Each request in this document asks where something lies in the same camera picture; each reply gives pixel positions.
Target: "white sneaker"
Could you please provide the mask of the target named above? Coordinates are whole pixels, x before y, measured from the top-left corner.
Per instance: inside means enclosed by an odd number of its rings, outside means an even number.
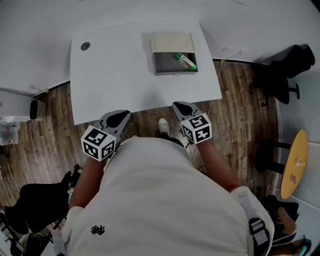
[[[158,128],[160,134],[168,134],[169,135],[169,124],[167,120],[163,117],[158,120]]]

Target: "white table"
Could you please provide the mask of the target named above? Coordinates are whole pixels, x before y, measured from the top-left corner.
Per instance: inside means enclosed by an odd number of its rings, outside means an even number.
[[[152,32],[191,33],[199,72],[154,75]],[[84,42],[90,48],[81,50]],[[74,124],[114,110],[131,112],[171,106],[175,101],[221,99],[210,51],[196,21],[146,21],[113,26],[72,40],[71,102]]]

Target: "white t-shirt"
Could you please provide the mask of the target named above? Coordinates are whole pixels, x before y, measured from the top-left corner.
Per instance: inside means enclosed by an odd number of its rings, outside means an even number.
[[[66,255],[246,256],[248,218],[235,199],[243,190],[273,236],[268,213],[247,187],[229,193],[197,171],[180,145],[132,138],[111,159],[99,193],[69,211]]]

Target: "shirt logo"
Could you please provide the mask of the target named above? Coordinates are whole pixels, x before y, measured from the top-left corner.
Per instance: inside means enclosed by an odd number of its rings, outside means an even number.
[[[100,227],[98,227],[97,225],[93,226],[91,228],[91,233],[92,234],[98,234],[99,236],[101,236],[103,233],[105,232],[105,227],[100,225]]]

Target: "yellow round table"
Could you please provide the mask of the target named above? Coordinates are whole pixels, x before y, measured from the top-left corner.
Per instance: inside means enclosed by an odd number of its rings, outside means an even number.
[[[308,139],[305,130],[301,129],[290,147],[281,183],[281,198],[287,199],[297,188],[305,171],[308,157]]]

